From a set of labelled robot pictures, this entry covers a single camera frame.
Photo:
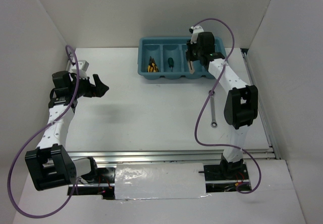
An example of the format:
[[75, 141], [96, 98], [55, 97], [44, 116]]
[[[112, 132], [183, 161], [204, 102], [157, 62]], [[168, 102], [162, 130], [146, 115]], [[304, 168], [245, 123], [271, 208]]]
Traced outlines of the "green stubby screwdriver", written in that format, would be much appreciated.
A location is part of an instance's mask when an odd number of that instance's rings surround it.
[[174, 59], [173, 58], [168, 58], [168, 65], [169, 65], [169, 68], [171, 69], [171, 72], [172, 72], [174, 69]]

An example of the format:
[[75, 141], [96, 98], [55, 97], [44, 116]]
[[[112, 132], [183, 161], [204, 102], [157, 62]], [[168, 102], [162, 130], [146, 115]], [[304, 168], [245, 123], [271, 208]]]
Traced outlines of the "yellow black long-nose pliers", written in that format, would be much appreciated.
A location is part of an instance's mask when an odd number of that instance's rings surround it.
[[159, 69], [158, 69], [158, 66], [154, 60], [153, 57], [150, 57], [149, 58], [149, 63], [148, 63], [148, 66], [147, 66], [147, 71], [149, 73], [158, 73], [159, 72]]

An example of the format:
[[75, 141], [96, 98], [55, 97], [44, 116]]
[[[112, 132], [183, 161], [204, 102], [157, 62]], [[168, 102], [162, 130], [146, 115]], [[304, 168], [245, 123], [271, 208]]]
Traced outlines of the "silver foil cover sheet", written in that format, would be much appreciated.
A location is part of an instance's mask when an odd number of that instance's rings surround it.
[[117, 200], [195, 199], [205, 196], [202, 163], [119, 164]]

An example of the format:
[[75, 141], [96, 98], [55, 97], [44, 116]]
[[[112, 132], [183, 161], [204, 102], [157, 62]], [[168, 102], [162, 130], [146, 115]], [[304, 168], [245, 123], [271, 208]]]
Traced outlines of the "large silver ratchet wrench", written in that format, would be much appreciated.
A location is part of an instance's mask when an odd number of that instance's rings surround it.
[[216, 121], [216, 109], [215, 109], [215, 102], [214, 102], [214, 91], [209, 91], [210, 94], [210, 107], [211, 107], [211, 127], [216, 128], [218, 126]]

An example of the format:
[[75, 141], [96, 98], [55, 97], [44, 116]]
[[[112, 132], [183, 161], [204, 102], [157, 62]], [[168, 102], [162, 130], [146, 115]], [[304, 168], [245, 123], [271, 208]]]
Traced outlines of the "teal four-compartment tray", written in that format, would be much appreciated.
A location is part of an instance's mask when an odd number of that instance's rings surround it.
[[138, 74], [148, 80], [214, 79], [199, 61], [193, 62], [195, 72], [189, 72], [186, 60], [187, 41], [190, 37], [143, 37], [139, 41]]

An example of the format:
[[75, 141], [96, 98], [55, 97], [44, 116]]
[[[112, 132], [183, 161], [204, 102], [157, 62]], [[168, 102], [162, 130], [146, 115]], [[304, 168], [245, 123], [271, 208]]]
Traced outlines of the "aluminium table frame rail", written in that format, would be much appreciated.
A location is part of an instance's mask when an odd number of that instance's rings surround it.
[[[214, 80], [147, 80], [137, 72], [136, 48], [78, 48], [109, 91], [101, 98], [78, 99], [65, 149], [71, 158], [92, 156], [97, 163], [218, 160], [231, 127], [223, 109], [227, 95]], [[216, 89], [218, 126], [202, 106]]]

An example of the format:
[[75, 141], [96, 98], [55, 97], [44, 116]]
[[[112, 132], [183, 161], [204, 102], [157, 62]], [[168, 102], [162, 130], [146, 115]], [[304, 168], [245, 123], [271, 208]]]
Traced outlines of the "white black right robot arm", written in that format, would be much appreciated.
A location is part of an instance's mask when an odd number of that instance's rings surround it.
[[225, 56], [215, 51], [215, 38], [200, 26], [190, 29], [187, 42], [188, 63], [200, 61], [227, 93], [224, 118], [230, 126], [230, 144], [224, 147], [220, 161], [220, 174], [232, 179], [243, 168], [243, 151], [249, 127], [258, 114], [258, 89], [244, 82], [225, 61]]

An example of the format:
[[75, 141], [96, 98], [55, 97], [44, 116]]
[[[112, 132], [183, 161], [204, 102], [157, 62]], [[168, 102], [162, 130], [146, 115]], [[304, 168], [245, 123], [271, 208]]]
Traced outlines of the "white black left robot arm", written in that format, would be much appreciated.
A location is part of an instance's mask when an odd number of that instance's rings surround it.
[[89, 77], [77, 78], [76, 73], [59, 71], [52, 75], [54, 88], [49, 98], [49, 127], [36, 149], [27, 151], [25, 161], [38, 191], [74, 184], [78, 177], [88, 183], [99, 179], [93, 157], [73, 161], [65, 149], [69, 125], [75, 115], [79, 97], [102, 97], [109, 90], [97, 74], [94, 83]]

